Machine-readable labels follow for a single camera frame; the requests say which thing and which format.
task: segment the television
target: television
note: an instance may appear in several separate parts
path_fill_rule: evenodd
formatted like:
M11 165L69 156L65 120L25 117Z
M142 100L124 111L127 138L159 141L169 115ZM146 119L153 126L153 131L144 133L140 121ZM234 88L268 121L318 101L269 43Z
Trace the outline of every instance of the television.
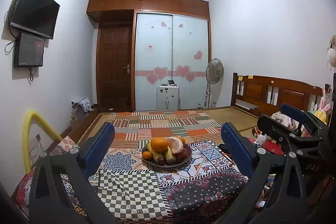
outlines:
M53 39L59 4L54 0L18 0L11 26Z

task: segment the white wall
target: white wall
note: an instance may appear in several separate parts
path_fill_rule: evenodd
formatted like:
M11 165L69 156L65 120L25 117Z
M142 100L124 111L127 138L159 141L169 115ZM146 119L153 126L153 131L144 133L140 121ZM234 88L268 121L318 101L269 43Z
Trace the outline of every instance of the white wall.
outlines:
M210 0L212 58L225 67L217 106L230 105L232 74L332 84L335 0Z
M27 69L13 69L12 53L0 55L0 181L11 194L25 174L22 157L22 126L25 113L34 109L58 132L69 125L71 100L92 92L93 26L86 15L88 0L55 0L60 4L54 39L46 43L44 62L31 86ZM0 0L5 16L12 0ZM0 21L1 45L11 38ZM43 148L51 139L32 125L30 136L40 133Z

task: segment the pink bunny ears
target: pink bunny ears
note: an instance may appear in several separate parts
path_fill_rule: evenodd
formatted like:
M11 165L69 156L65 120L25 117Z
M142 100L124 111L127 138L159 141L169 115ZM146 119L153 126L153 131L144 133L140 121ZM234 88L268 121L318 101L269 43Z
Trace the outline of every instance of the pink bunny ears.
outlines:
M327 112L329 109L330 109L330 104L326 104L326 98L323 96L321 98L319 110L322 110L323 112Z

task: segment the sliding wardrobe door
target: sliding wardrobe door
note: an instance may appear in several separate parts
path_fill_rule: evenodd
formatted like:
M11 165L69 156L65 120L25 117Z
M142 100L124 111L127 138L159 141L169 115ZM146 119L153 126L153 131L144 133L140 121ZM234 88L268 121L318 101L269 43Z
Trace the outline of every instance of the sliding wardrobe door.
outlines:
M208 21L173 15L172 67L180 86L180 109L203 108L208 54Z
M135 110L156 110L156 87L171 79L172 16L138 14L135 34Z

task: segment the orange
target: orange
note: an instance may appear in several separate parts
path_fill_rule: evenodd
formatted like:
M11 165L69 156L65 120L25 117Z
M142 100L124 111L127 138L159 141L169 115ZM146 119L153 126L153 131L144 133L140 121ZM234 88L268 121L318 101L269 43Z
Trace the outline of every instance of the orange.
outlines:
M163 137L157 137L151 140L151 147L155 152L163 152L168 147L168 142Z
M178 138L181 140L181 142L183 143L183 145L185 145L185 139L183 137L178 136Z
M152 158L152 153L150 153L149 151L145 151L144 153L142 153L142 157L144 159L150 160Z

